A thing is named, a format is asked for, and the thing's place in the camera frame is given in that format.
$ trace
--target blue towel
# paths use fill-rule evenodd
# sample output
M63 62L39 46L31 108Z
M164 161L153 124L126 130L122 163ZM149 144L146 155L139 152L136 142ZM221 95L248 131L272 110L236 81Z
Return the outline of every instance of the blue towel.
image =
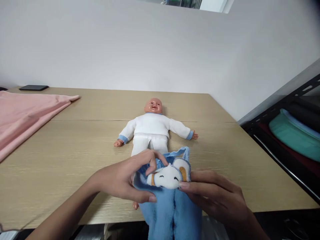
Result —
M182 147L177 152L165 153L168 163L183 153L189 161L189 148ZM164 167L159 159L157 169ZM157 203L139 204L146 223L149 225L149 240L197 240L201 238L202 210L178 189L150 186L146 183L145 172L149 165L142 166L134 176L134 186L139 190L154 193Z

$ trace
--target doll hand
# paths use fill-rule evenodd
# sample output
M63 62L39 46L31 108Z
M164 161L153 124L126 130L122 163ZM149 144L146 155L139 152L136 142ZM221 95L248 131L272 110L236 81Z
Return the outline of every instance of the doll hand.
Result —
M123 145L123 141L121 139L118 139L117 141L115 141L114 146L115 147L121 147Z
M195 130L193 130L193 135L192 135L192 138L191 139L198 139L198 134L196 133Z

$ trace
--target pink cloth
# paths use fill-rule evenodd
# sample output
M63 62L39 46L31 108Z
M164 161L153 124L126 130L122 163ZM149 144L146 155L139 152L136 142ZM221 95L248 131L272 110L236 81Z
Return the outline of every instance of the pink cloth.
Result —
M78 98L0 91L0 162Z

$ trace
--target wooden table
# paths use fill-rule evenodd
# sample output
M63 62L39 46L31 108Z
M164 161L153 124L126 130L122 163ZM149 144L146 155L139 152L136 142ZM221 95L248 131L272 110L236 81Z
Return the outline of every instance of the wooden table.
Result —
M0 223L35 228L98 169L130 157L132 142L113 147L127 121L158 97L169 118L199 139L170 133L169 151L190 147L193 169L209 168L240 185L254 212L318 208L208 94L49 88L40 93L80 95L0 164ZM132 202L99 194L80 224L143 220Z

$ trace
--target black smartphone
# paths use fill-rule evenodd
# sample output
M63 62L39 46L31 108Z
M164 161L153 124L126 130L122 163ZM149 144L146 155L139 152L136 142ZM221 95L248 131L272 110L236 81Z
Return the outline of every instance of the black smartphone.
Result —
M41 85L27 85L19 88L19 90L23 91L42 91L48 88L49 86L41 86Z

